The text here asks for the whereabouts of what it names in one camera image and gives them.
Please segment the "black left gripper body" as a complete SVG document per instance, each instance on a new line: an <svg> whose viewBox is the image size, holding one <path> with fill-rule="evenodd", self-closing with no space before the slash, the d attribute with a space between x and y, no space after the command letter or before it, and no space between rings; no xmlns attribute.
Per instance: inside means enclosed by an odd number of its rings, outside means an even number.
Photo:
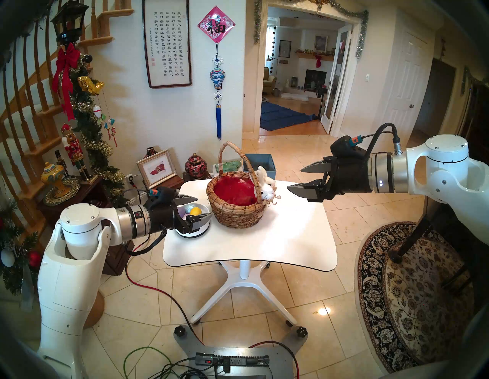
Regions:
<svg viewBox="0 0 489 379"><path fill-rule="evenodd" d="M176 229L182 234L187 233L187 223L180 217L177 205L169 204L151 204L148 206L150 220L149 233L156 233L163 229Z"/></svg>

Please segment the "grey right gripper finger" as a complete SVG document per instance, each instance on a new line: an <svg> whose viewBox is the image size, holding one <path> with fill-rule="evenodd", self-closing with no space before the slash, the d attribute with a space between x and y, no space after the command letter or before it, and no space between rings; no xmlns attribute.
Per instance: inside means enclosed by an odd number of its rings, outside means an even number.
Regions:
<svg viewBox="0 0 489 379"><path fill-rule="evenodd" d="M331 184L323 180L297 183L287 186L287 189L294 195L307 199L308 202L323 202L333 199Z"/></svg>
<svg viewBox="0 0 489 379"><path fill-rule="evenodd" d="M301 172L329 176L332 172L332 163L330 160L316 161L303 167Z"/></svg>

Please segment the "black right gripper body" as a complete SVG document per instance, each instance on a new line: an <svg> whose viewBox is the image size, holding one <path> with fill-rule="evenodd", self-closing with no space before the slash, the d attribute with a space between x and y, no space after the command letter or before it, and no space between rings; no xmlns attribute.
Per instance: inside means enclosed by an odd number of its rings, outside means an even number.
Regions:
<svg viewBox="0 0 489 379"><path fill-rule="evenodd" d="M326 182L326 200L347 193L373 192L369 182L368 158L365 153L354 157L327 156L324 161L331 164Z"/></svg>

